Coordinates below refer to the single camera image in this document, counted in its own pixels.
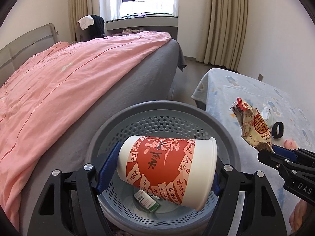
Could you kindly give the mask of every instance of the gray plastic basket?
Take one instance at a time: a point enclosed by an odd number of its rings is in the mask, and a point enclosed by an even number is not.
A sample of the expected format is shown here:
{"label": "gray plastic basket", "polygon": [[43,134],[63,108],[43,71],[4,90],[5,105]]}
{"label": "gray plastic basket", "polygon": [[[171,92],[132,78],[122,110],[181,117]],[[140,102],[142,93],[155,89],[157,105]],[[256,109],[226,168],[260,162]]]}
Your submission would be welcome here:
{"label": "gray plastic basket", "polygon": [[[174,101],[150,101],[131,106],[111,117],[93,137],[86,163],[101,153],[110,153],[117,141],[131,135],[167,138],[195,138],[217,141],[223,163],[240,170],[237,148],[230,134],[212,116],[201,109]],[[217,197],[210,193],[205,207],[196,212],[166,200],[159,200],[156,212],[144,210],[134,199],[138,189],[122,181],[115,172],[110,186],[99,196],[105,217],[134,235],[193,235],[205,229]]]}

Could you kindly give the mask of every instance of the white wall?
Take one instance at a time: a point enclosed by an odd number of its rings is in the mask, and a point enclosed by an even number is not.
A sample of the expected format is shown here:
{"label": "white wall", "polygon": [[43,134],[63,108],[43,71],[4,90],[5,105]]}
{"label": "white wall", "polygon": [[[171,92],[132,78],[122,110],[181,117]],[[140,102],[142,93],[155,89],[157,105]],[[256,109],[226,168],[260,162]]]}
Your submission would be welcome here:
{"label": "white wall", "polygon": [[238,71],[289,93],[315,125],[315,25],[299,0],[249,0]]}
{"label": "white wall", "polygon": [[71,41],[68,0],[18,0],[0,27],[0,49],[48,23],[55,25],[59,41]]}
{"label": "white wall", "polygon": [[179,0],[177,41],[184,56],[197,57],[205,0]]}

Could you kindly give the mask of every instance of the beige curtain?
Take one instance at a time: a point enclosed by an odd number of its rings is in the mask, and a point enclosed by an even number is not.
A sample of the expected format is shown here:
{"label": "beige curtain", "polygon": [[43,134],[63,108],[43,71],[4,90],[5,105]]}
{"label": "beige curtain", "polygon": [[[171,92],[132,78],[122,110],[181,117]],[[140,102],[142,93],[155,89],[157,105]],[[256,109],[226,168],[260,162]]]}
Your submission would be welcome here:
{"label": "beige curtain", "polygon": [[92,15],[92,0],[68,0],[68,4],[71,38],[74,41],[77,21],[86,15]]}
{"label": "beige curtain", "polygon": [[237,70],[247,13],[248,0],[207,0],[197,61]]}

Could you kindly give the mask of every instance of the pink bedspread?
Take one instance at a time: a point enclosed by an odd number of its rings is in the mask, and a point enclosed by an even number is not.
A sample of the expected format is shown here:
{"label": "pink bedspread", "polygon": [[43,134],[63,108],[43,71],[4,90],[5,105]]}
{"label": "pink bedspread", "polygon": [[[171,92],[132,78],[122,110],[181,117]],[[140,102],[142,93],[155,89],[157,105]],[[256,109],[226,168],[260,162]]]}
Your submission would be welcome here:
{"label": "pink bedspread", "polygon": [[41,155],[106,91],[171,39],[141,32],[69,45],[28,59],[0,89],[0,204],[19,229],[20,193]]}

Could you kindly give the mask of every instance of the gray headboard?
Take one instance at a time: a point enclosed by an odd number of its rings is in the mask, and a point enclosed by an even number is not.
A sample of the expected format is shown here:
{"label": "gray headboard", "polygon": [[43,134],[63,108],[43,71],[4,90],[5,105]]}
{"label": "gray headboard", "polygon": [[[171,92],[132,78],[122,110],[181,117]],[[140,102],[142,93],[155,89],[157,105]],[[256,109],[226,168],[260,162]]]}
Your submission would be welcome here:
{"label": "gray headboard", "polygon": [[52,23],[20,36],[0,50],[0,87],[31,56],[57,43]]}

